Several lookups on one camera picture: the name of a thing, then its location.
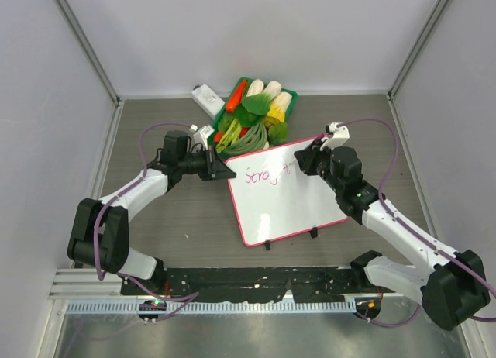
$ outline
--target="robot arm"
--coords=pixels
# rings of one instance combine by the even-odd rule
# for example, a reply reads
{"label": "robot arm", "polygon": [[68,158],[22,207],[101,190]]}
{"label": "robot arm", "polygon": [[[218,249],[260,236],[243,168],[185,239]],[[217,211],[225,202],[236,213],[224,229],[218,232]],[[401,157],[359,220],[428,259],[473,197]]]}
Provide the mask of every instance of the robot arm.
{"label": "robot arm", "polygon": [[386,287],[422,304],[434,323],[447,330],[486,306],[490,299],[485,287],[437,252],[452,255],[485,279],[480,257],[470,250],[458,253],[406,218],[384,196],[381,201],[378,190],[363,179],[362,163],[355,150],[343,146],[350,137],[348,129],[334,122],[325,130],[326,134],[294,153],[300,170],[308,176],[319,175],[334,190],[346,215],[382,236],[414,265],[394,263],[381,253],[369,251],[351,263],[356,282]]}
{"label": "robot arm", "polygon": [[129,222],[152,200],[177,184],[184,174],[197,174],[203,181],[234,178],[232,172],[212,147],[194,153],[188,150],[189,137],[181,131],[169,131],[164,146],[148,163],[146,176],[141,173],[117,192],[100,200],[86,198],[77,207],[76,216],[67,248],[69,258],[90,266],[95,265],[93,230],[98,213],[104,205],[109,208],[100,224],[100,264],[104,271],[121,273],[139,278],[154,290],[164,284],[164,264],[161,260],[129,247]]}

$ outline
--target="basket of vegetables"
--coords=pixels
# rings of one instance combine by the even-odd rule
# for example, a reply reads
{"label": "basket of vegetables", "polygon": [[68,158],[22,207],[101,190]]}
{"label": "basket of vegetables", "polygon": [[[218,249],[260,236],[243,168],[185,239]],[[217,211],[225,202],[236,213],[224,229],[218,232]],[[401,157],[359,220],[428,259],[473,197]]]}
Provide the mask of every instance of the basket of vegetables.
{"label": "basket of vegetables", "polygon": [[242,77],[213,123],[208,140],[221,157],[252,153],[285,143],[287,120],[298,94],[260,79]]}

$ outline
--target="red border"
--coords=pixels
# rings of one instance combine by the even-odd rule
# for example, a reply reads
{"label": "red border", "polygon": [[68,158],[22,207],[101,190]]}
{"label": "red border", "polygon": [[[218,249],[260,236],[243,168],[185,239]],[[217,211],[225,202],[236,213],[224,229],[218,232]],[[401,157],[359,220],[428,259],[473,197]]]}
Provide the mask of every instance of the red border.
{"label": "red border", "polygon": [[[240,158],[240,157],[246,157],[246,156],[252,155],[252,154],[263,153],[263,152],[266,152],[268,150],[277,149],[278,147],[295,145],[296,143],[303,143],[303,142],[309,141],[311,139],[315,139],[315,137],[310,137],[308,139],[300,139],[299,141],[294,141],[292,143],[285,143],[284,145],[274,146],[274,147],[271,147],[271,148],[265,149],[265,150],[258,150],[258,151],[253,151],[251,153],[246,153],[246,154],[242,154],[242,155],[236,155],[235,157],[230,157],[229,159],[227,159],[226,160],[226,164],[230,160],[233,160],[233,159],[237,159],[237,158]],[[243,244],[245,246],[248,246],[248,247],[260,246],[260,245],[264,244],[265,242],[260,242],[260,243],[255,243],[255,244],[248,244],[248,243],[246,243],[245,236],[244,236],[244,233],[243,233],[243,229],[241,228],[241,223],[239,222],[238,208],[236,207],[236,201],[234,200],[233,188],[231,187],[231,180],[232,179],[228,179],[227,184],[229,185],[229,192],[231,193],[232,204],[234,205],[234,211],[236,213],[236,220],[238,220],[238,227],[239,227],[239,231],[241,232],[241,240],[243,241]],[[335,224],[340,224],[341,222],[345,222],[347,219],[348,218],[345,217],[342,220],[333,221],[333,222],[330,222],[329,224],[320,225],[320,226],[317,226],[317,229],[325,228],[327,226],[331,226],[331,225],[335,225]],[[287,234],[286,236],[280,236],[279,238],[277,238],[277,239],[271,239],[270,241],[271,242],[275,242],[277,240],[288,238],[290,236],[297,236],[298,234],[302,234],[304,232],[309,232],[311,229],[313,229],[313,228],[308,228],[308,229],[305,229],[305,230],[301,230],[299,232],[292,232],[291,234]]]}

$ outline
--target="white wall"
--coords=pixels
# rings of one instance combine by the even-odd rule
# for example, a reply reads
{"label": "white wall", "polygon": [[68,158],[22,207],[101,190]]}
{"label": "white wall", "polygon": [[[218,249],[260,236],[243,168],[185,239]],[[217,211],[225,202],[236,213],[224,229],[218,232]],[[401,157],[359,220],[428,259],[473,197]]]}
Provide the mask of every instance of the white wall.
{"label": "white wall", "polygon": [[0,355],[35,356],[112,104],[53,0],[0,0]]}
{"label": "white wall", "polygon": [[436,0],[69,0],[121,95],[388,90]]}
{"label": "white wall", "polygon": [[[436,231],[496,284],[496,9],[454,0],[398,96]],[[480,315],[495,316],[496,300]],[[496,356],[496,325],[478,324]]]}

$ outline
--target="green leaf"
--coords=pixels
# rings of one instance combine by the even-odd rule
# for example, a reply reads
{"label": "green leaf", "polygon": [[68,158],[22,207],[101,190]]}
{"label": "green leaf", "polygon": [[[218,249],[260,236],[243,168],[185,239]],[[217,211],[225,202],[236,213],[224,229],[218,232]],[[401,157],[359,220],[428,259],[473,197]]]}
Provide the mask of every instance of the green leaf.
{"label": "green leaf", "polygon": [[269,128],[269,141],[273,145],[281,145],[288,139],[289,128],[286,122],[274,124]]}
{"label": "green leaf", "polygon": [[250,97],[245,97],[241,103],[249,112],[256,115],[266,115],[270,110],[270,95],[268,93],[259,93]]}
{"label": "green leaf", "polygon": [[260,115],[255,115],[251,112],[248,112],[241,104],[237,105],[234,109],[234,116],[236,119],[239,120],[241,126],[246,128],[255,126],[263,118]]}
{"label": "green leaf", "polygon": [[229,126],[231,126],[231,122],[233,120],[234,120],[233,114],[230,114],[228,112],[224,112],[224,115],[219,120],[219,124],[217,125],[217,129],[222,133],[226,133],[226,131],[229,129]]}

